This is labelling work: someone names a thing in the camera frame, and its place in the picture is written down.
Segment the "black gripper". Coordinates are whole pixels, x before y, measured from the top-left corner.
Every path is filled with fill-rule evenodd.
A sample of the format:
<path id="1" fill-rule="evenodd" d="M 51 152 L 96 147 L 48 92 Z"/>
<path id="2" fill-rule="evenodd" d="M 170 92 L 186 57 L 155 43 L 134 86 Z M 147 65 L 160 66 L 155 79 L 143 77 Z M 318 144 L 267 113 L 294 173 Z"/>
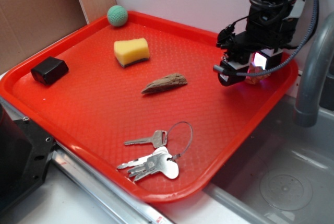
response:
<path id="1" fill-rule="evenodd" d="M 213 66 L 218 80 L 223 86 L 243 82 L 249 69 L 248 61 L 254 52 L 250 64 L 250 73 L 260 73 L 281 64 L 282 48 L 288 45 L 295 33 L 298 16 L 291 16 L 295 2 L 283 2 L 279 5 L 251 4 L 245 31 L 234 32 L 236 22 L 228 25 L 217 37 L 216 47 L 225 50 L 225 59 Z"/>

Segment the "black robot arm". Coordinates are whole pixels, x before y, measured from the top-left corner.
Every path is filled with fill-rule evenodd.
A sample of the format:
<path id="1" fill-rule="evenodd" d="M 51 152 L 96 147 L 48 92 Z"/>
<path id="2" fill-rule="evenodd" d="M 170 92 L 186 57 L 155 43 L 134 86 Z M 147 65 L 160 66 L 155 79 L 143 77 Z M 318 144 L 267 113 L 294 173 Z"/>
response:
<path id="1" fill-rule="evenodd" d="M 217 36 L 216 46 L 225 52 L 213 70 L 221 85 L 227 87 L 245 80 L 259 80 L 289 61 L 283 50 L 298 52 L 313 36 L 318 23 L 318 0 L 314 0 L 311 24 L 302 41 L 291 45 L 306 0 L 249 0 L 245 31 L 234 32 L 231 23 Z"/>

